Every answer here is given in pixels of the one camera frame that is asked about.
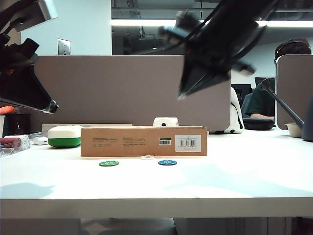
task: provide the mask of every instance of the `blue poker chip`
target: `blue poker chip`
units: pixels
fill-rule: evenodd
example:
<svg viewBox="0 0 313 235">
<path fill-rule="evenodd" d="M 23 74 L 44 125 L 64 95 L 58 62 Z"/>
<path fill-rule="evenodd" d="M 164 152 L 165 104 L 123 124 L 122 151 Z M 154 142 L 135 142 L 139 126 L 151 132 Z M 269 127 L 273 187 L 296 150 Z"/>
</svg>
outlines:
<svg viewBox="0 0 313 235">
<path fill-rule="evenodd" d="M 177 162 L 173 160 L 162 160 L 158 162 L 160 165 L 176 165 Z"/>
</svg>

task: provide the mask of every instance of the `mouse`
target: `mouse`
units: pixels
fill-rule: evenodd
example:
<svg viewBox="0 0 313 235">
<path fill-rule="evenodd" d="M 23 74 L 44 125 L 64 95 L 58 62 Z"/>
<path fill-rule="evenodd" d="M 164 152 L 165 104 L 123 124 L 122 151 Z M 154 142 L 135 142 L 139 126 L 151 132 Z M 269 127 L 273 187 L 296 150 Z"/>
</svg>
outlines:
<svg viewBox="0 0 313 235">
<path fill-rule="evenodd" d="M 37 145 L 48 144 L 48 138 L 44 136 L 35 137 L 31 141 L 33 141 L 33 143 Z"/>
</svg>

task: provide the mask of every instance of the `cardboard box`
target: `cardboard box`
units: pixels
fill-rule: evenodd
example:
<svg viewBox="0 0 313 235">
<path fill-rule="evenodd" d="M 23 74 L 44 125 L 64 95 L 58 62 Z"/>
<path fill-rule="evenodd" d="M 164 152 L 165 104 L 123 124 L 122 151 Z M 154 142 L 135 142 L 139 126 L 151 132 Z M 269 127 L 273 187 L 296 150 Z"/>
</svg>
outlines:
<svg viewBox="0 0 313 235">
<path fill-rule="evenodd" d="M 202 126 L 87 127 L 81 129 L 81 156 L 206 156 L 206 138 Z"/>
</svg>

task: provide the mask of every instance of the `green poker chip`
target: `green poker chip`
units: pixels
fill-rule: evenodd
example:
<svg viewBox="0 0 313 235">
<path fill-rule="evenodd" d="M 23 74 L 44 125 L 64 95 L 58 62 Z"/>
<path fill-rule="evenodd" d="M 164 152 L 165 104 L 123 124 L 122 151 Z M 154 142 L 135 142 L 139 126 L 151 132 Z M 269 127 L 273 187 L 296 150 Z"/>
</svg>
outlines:
<svg viewBox="0 0 313 235">
<path fill-rule="evenodd" d="M 117 162 L 117 161 L 106 161 L 106 162 L 100 162 L 99 166 L 115 166 L 118 164 L 119 164 L 119 162 Z"/>
</svg>

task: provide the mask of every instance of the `robotic arm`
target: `robotic arm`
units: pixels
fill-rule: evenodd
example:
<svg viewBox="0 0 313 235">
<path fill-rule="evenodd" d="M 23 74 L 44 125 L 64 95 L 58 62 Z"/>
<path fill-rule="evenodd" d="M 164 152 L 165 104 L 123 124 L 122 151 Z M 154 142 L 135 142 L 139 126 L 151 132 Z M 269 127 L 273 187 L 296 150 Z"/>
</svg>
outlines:
<svg viewBox="0 0 313 235">
<path fill-rule="evenodd" d="M 38 44 L 26 39 L 21 45 L 8 45 L 8 33 L 15 28 L 20 32 L 29 27 L 56 18 L 52 0 L 20 0 L 0 12 L 0 101 L 55 113 L 58 105 L 45 91 L 34 73 L 38 60 Z"/>
<path fill-rule="evenodd" d="M 185 13 L 178 15 L 174 27 L 160 27 L 159 34 L 166 42 L 185 48 L 179 99 L 230 79 L 231 69 L 253 74 L 254 69 L 239 59 L 257 44 L 265 27 L 243 47 L 259 27 L 256 21 L 265 19 L 278 3 L 279 0 L 221 0 L 203 23 Z"/>
</svg>

